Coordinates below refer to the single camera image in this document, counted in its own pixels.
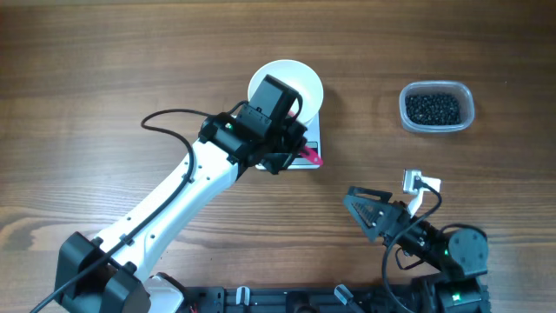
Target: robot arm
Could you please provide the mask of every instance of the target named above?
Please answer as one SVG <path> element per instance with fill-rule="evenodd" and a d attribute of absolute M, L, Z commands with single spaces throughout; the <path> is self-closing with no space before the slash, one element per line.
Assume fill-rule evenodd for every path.
<path fill-rule="evenodd" d="M 278 174 L 303 149 L 307 128 L 297 115 L 288 116 L 295 100 L 301 110 L 296 90 L 266 76 L 237 117 L 209 116 L 191 147 L 193 159 L 187 155 L 130 213 L 93 240 L 78 232 L 66 240 L 58 256 L 56 291 L 33 312 L 50 299 L 70 312 L 148 312 L 151 290 L 143 283 L 199 210 L 249 167 L 260 163 Z M 185 174 L 189 169 L 191 176 Z"/>
<path fill-rule="evenodd" d="M 192 145 L 195 156 L 195 167 L 191 175 L 191 183 L 175 197 L 175 199 L 133 238 L 132 244 L 126 244 L 113 256 L 119 264 L 133 263 L 137 270 L 134 276 L 141 282 L 149 278 L 149 274 L 160 259 L 161 254 L 174 240 L 179 232 L 193 217 L 216 195 L 235 183 L 239 166 L 230 163 L 228 153 L 211 142 L 196 141 Z M 130 233 L 141 221 L 169 197 L 182 180 L 187 171 L 189 156 L 158 185 L 144 200 L 118 222 L 101 230 L 96 237 L 103 239 L 100 248 L 108 252 L 120 242 L 120 237 Z"/>

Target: black cable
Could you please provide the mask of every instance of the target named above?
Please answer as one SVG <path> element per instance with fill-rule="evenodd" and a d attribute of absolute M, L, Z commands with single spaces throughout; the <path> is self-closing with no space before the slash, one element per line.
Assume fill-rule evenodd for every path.
<path fill-rule="evenodd" d="M 410 265 L 408 265 L 408 266 L 406 266 L 406 267 L 403 267 L 403 266 L 401 266 L 400 259 L 398 258 L 398 252 L 400 252 L 400 250 L 402 250 L 402 248 L 398 248 L 398 249 L 396 250 L 396 252 L 394 253 L 394 255 L 396 256 L 396 263 L 398 264 L 398 268 L 399 268 L 400 270 L 410 270 L 410 269 L 413 269 L 413 268 L 415 268 L 415 267 L 417 267 L 417 266 L 419 266 L 419 265 L 421 265 L 421 264 L 423 264 L 423 263 L 425 262 L 425 260 L 421 259 L 421 260 L 419 260 L 419 261 L 417 261 L 417 262 L 415 262 L 415 263 L 413 263 L 413 264 L 410 264 Z"/>
<path fill-rule="evenodd" d="M 247 100 L 240 101 L 239 103 L 237 103 L 237 104 L 234 106 L 234 108 L 232 108 L 232 110 L 229 110 L 229 111 L 228 111 L 228 114 L 234 113 L 234 112 L 237 110 L 237 108 L 241 107 L 241 106 L 244 105 L 244 104 L 249 104 L 249 101 L 247 101 Z"/>
<path fill-rule="evenodd" d="M 233 110 L 237 109 L 240 105 L 242 105 L 242 104 L 238 103 Z M 203 116 L 203 117 L 211 117 L 211 115 L 208 114 L 208 113 L 197 111 L 197 110 L 170 109 L 170 110 L 161 110 L 161 111 L 157 111 L 155 113 L 152 113 L 152 114 L 148 115 L 147 117 L 145 117 L 141 121 L 141 127 L 143 127 L 145 130 L 153 130 L 153 131 L 161 132 L 163 134 L 171 135 L 171 136 L 179 139 L 185 145 L 185 147 L 187 148 L 187 151 L 188 151 L 188 154 L 189 154 L 189 166 L 188 166 L 188 171 L 185 173 L 185 176 L 183 177 L 180 184 L 177 186 L 177 188 L 174 190 L 174 192 L 172 192 L 172 194 L 166 200 L 164 200 L 164 202 L 158 208 L 156 208 L 156 210 L 154 210 L 146 219 L 144 219 L 141 223 L 139 223 L 139 225 L 137 225 L 132 231 L 130 231 L 130 233 L 124 239 L 122 239 L 112 249 L 110 249 L 108 252 L 106 252 L 103 257 L 96 260 L 94 263 L 89 265 L 87 268 L 85 268 L 84 270 L 79 272 L 79 274 L 77 274 L 73 278 L 71 278 L 67 283 L 65 283 L 60 288 L 58 288 L 57 290 L 52 292 L 46 298 L 44 298 L 44 300 L 42 300 L 33 310 L 31 310 L 30 313 L 37 313 L 38 311 L 42 310 L 48 303 L 52 302 L 52 300 L 54 300 L 58 295 L 60 295 L 64 290 L 66 290 L 70 285 L 72 285 L 74 283 L 77 283 L 79 280 L 83 279 L 85 276 L 90 274 L 90 272 L 92 272 L 93 270 L 96 270 L 98 267 L 107 263 L 110 260 L 110 258 L 119 249 L 121 249 L 123 247 L 123 245 L 125 243 L 129 242 L 147 224 L 152 222 L 152 220 L 158 214 L 160 214 L 175 199 L 175 197 L 183 190 L 183 188 L 185 187 L 185 185 L 188 183 L 189 179 L 191 178 L 191 174 L 193 173 L 193 168 L 194 168 L 195 158 L 194 158 L 194 152 L 193 152 L 193 148 L 191 147 L 191 144 L 189 144 L 189 141 L 185 137 L 183 137 L 182 135 L 180 135 L 180 134 L 178 134 L 178 133 L 176 133 L 172 130 L 166 130 L 166 129 L 163 129 L 163 128 L 148 126 L 148 125 L 145 124 L 148 120 L 150 120 L 153 117 L 158 117 L 162 114 L 175 113 L 175 112 L 191 113 L 191 114 L 196 114 L 196 115 L 200 115 L 200 116 Z"/>
<path fill-rule="evenodd" d="M 487 234 L 484 230 L 480 229 L 477 226 L 473 226 L 473 225 L 468 225 L 468 224 L 464 224 L 464 223 L 451 223 L 448 224 L 444 227 L 442 227 L 439 231 L 438 231 L 438 236 L 442 235 L 442 233 L 444 233 L 445 230 L 449 229 L 449 228 L 461 228 L 461 229 L 470 229 L 470 230 L 475 230 L 477 232 L 479 232 L 484 238 L 485 240 L 488 240 Z"/>
<path fill-rule="evenodd" d="M 392 242 L 387 246 L 386 251 L 384 252 L 384 257 L 382 258 L 382 282 L 384 283 L 384 288 L 386 289 L 388 295 L 392 298 L 392 300 L 394 300 L 394 302 L 396 304 L 398 304 L 402 309 L 404 309 L 408 313 L 414 313 L 414 312 L 411 311 L 410 309 L 408 309 L 405 305 L 403 305 L 403 303 L 400 302 L 400 300 L 392 292 L 392 288 L 390 288 L 390 283 L 388 282 L 387 264 L 388 264 L 388 255 L 390 254 L 390 251 L 392 251 L 392 248 L 396 245 L 398 240 L 400 240 L 400 238 L 402 236 L 407 234 L 407 232 L 410 231 L 415 225 L 417 225 L 418 223 L 421 223 L 422 221 L 427 219 L 427 217 L 431 216 L 434 212 L 436 212 L 436 210 L 442 204 L 442 196 L 440 195 L 440 193 L 438 191 L 436 191 L 435 189 L 433 189 L 433 187 L 429 186 L 426 183 L 423 183 L 423 182 L 420 182 L 420 183 L 421 183 L 422 187 L 427 188 L 428 190 L 431 190 L 431 192 L 433 192 L 438 197 L 437 204 L 435 204 L 432 209 L 428 210 L 425 214 L 423 214 L 418 219 L 416 219 L 415 222 L 413 222 L 409 226 L 407 226 L 407 228 L 405 228 L 400 233 L 398 233 L 398 235 L 396 235 L 394 237 L 394 239 L 392 239 Z"/>

